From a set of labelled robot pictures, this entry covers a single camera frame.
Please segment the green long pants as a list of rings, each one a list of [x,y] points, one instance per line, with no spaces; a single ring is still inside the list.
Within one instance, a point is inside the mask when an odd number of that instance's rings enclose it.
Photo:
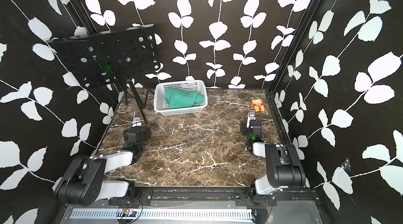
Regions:
[[[176,88],[167,88],[165,92],[165,103],[170,109],[182,109],[192,107],[194,104],[205,102],[204,95],[198,92],[187,92]]]

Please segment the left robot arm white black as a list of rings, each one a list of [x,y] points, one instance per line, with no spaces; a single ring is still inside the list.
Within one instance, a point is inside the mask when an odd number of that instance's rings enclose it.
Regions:
[[[123,132],[122,148],[97,156],[79,155],[73,159],[54,189],[55,198],[64,203],[89,206],[112,198],[123,198],[127,206],[138,201],[135,186],[128,181],[105,181],[105,174],[135,164],[151,138],[147,127],[133,126]]]

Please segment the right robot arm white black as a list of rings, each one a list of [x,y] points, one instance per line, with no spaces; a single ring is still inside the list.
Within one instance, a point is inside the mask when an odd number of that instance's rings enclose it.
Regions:
[[[262,139],[262,124],[249,119],[240,125],[246,136],[247,151],[262,157],[266,163],[266,174],[255,180],[252,188],[257,195],[269,195],[285,188],[303,188],[306,175],[294,145],[266,143]]]

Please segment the yellow red small box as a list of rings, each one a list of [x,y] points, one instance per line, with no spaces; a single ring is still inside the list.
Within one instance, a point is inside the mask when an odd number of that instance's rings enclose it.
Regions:
[[[255,112],[265,111],[265,107],[261,99],[253,99],[252,106]]]

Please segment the white plastic basket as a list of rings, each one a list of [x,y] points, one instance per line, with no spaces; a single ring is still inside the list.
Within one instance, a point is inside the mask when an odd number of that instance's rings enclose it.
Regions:
[[[163,116],[199,113],[208,105],[206,87],[201,80],[159,83],[153,106]]]

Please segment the small green circuit board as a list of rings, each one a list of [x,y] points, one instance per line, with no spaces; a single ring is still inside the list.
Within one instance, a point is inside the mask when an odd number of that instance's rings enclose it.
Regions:
[[[138,211],[138,209],[132,209],[132,208],[126,209],[126,208],[123,208],[123,209],[120,209],[117,212],[116,217],[118,219],[133,219],[133,218],[135,218],[137,216],[137,211]]]

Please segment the black perforated music stand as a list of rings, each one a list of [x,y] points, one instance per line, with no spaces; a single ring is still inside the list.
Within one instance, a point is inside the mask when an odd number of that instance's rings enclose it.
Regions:
[[[54,49],[78,82],[88,89],[111,83],[130,88],[140,110],[145,108],[134,86],[160,68],[154,25],[52,39]]]

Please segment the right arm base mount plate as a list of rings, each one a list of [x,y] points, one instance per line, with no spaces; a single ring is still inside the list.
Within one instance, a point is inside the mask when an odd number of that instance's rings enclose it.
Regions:
[[[246,206],[255,208],[269,208],[277,206],[277,201],[273,195],[259,195],[252,188],[236,189],[231,195],[236,206]]]

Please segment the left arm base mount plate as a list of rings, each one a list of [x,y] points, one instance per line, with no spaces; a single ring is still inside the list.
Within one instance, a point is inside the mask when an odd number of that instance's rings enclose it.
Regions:
[[[145,187],[136,187],[131,189],[126,196],[120,198],[111,198],[108,202],[109,206],[123,207],[137,207],[137,206],[150,206],[153,195],[153,189]]]

